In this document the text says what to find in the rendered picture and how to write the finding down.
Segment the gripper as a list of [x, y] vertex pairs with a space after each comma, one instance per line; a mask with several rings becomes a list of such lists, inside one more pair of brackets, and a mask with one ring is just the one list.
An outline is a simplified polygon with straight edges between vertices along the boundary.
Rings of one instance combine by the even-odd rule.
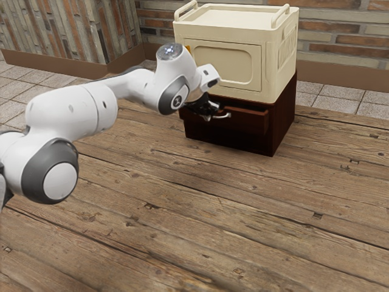
[[208, 94], [203, 94], [199, 99], [194, 102], [186, 102], [184, 105], [189, 111], [201, 116], [206, 122], [219, 111], [219, 103], [212, 102], [209, 99]]

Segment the cream box with lid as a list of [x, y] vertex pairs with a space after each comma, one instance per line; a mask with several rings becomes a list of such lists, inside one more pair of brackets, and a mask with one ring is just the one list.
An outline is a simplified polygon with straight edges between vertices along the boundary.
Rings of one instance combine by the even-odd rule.
[[300, 9], [282, 6], [204, 4], [174, 13], [175, 40], [198, 66], [212, 64], [220, 82], [213, 95], [275, 103], [296, 70]]

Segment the dark brown wooden cabinet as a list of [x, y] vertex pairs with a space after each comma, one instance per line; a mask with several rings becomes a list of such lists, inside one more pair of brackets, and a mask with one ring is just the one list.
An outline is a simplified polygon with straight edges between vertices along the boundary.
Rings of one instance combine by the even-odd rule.
[[222, 110], [225, 106], [268, 110], [269, 128], [264, 135], [239, 133], [223, 129], [206, 130], [205, 127], [195, 128], [194, 125], [184, 122], [185, 135], [190, 139], [272, 157], [294, 121], [296, 87], [297, 74], [294, 74], [274, 103], [210, 95], [210, 100], [220, 103]]

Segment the dark brown cabinet drawer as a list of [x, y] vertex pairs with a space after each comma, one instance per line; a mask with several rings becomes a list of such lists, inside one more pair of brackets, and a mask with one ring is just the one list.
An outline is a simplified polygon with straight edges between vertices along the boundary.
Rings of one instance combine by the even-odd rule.
[[223, 129], [239, 133], [264, 135], [269, 128], [269, 111], [263, 108], [225, 106], [208, 122], [187, 108], [181, 109], [179, 115], [184, 122], [194, 125], [195, 128], [205, 127], [206, 130]]

